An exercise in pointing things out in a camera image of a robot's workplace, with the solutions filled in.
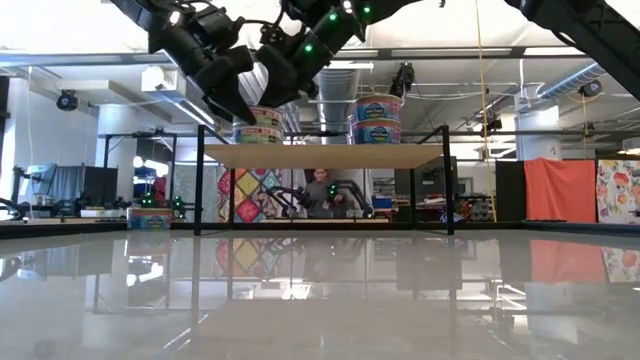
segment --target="robotic arm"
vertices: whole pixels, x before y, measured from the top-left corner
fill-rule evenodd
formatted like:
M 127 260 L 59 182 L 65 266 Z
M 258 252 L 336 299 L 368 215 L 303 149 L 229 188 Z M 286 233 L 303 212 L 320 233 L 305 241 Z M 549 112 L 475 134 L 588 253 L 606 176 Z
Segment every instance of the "robotic arm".
M 282 11 L 272 24 L 242 17 L 232 21 L 225 8 L 205 0 L 112 0 L 149 33 L 149 52 L 165 50 L 203 91 L 214 114 L 228 121 L 237 116 L 249 124 L 255 124 L 255 118 L 240 96 L 238 74 L 251 71 L 254 59 L 269 72 L 259 105 L 279 107 L 300 98 L 300 91 L 315 97 L 318 88 L 313 77 L 352 36 L 364 41 L 367 26 L 421 0 L 280 1 Z M 196 11 L 195 2 L 207 6 Z M 640 99 L 640 31 L 605 0 L 505 2 L 590 55 Z M 288 35 L 279 27 L 284 14 L 303 24 L 297 34 Z M 250 22 L 263 24 L 263 46 L 255 53 L 246 46 L 233 47 L 242 26 Z

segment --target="box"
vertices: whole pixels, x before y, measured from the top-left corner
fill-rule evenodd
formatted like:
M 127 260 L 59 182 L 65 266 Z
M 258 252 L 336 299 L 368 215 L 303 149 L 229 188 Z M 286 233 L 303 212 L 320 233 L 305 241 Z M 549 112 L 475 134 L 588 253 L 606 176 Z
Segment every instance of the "box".
M 171 209 L 127 209 L 127 229 L 129 230 L 170 230 L 173 210 Z

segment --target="column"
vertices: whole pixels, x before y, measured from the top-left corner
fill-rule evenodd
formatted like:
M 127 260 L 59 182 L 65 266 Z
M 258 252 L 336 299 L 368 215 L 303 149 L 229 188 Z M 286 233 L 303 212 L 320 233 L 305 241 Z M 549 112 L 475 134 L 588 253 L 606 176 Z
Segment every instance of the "column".
M 516 96 L 517 116 L 516 131 L 531 130 L 560 130 L 560 110 L 554 100 L 536 105 L 530 105 L 537 100 L 534 88 L 525 89 L 529 99 Z M 562 160 L 562 147 L 559 136 L 516 136 L 516 155 L 518 160 L 533 160 L 539 157 Z
M 140 130 L 140 114 L 132 106 L 102 105 L 98 116 L 98 134 L 131 134 Z M 103 166 L 104 139 L 98 139 L 96 148 L 96 166 Z M 133 138 L 111 138 L 109 146 L 110 168 L 118 168 L 118 196 L 125 200 L 133 198 L 133 158 L 136 156 L 137 140 Z

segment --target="ceiling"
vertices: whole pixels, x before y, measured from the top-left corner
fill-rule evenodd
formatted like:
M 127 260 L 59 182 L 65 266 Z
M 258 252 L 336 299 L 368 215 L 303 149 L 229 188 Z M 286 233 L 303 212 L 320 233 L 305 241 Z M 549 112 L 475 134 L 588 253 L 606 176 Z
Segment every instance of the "ceiling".
M 640 2 L 608 0 L 629 21 L 640 25 Z M 279 0 L 223 0 L 212 1 L 226 6 L 228 14 L 235 18 L 273 20 L 279 11 Z M 477 46 L 476 12 L 474 0 L 450 0 L 444 9 L 438 8 L 439 0 L 425 0 L 406 6 L 395 16 L 386 19 L 368 30 L 366 44 L 350 42 L 350 46 L 371 48 L 399 47 L 462 47 Z M 504 0 L 480 1 L 479 15 L 484 46 L 555 46 L 559 41 L 526 19 Z M 299 25 L 284 21 L 289 32 Z M 247 25 L 241 34 L 240 43 L 258 44 L 259 28 Z M 104 0 L 22 0 L 4 2 L 0 13 L 0 49 L 10 53 L 123 53 L 146 51 L 146 34 Z M 520 60 L 413 60 L 416 82 L 413 95 L 429 96 L 449 94 L 463 99 L 446 101 L 407 98 L 402 111 L 403 127 L 427 131 L 432 126 L 449 124 L 452 128 L 473 127 L 472 115 L 482 107 L 478 94 L 481 67 L 492 101 L 519 86 L 522 66 L 523 81 L 527 84 L 542 84 L 557 81 L 591 63 L 588 59 L 526 59 Z M 360 91 L 386 92 L 400 61 L 374 61 L 373 70 L 362 70 Z M 109 80 L 126 89 L 131 96 L 114 94 L 113 91 L 79 92 L 81 97 L 93 104 L 127 103 L 151 101 L 153 98 L 140 91 L 141 73 L 149 65 L 118 66 L 53 66 L 39 72 L 37 81 L 56 84 L 65 81 Z M 561 126 L 579 128 L 585 121 L 598 122 L 603 129 L 634 127 L 632 120 L 640 119 L 640 111 L 624 114 L 638 107 L 638 102 L 628 97 L 610 76 L 604 76 L 605 95 L 590 102 L 586 115 L 582 104 L 571 99 L 559 100 Z M 315 108 L 307 99 L 298 101 L 303 108 Z M 149 106 L 150 113 L 165 114 L 149 116 L 145 126 L 162 124 L 166 129 L 190 131 L 194 120 L 171 103 L 157 102 Z M 505 107 L 502 112 L 513 112 Z M 315 118 L 305 117 L 308 126 L 316 126 Z

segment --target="person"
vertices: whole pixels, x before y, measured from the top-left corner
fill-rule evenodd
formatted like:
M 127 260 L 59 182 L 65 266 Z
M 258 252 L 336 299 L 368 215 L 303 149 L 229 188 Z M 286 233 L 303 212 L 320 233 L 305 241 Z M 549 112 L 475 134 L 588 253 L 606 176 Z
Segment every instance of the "person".
M 311 219 L 330 219 L 334 217 L 333 206 L 340 204 L 344 200 L 344 195 L 337 194 L 333 198 L 333 204 L 329 202 L 327 196 L 327 186 L 329 186 L 329 174 L 327 169 L 315 169 L 314 180 L 307 185 L 305 192 L 309 198 L 307 216 Z

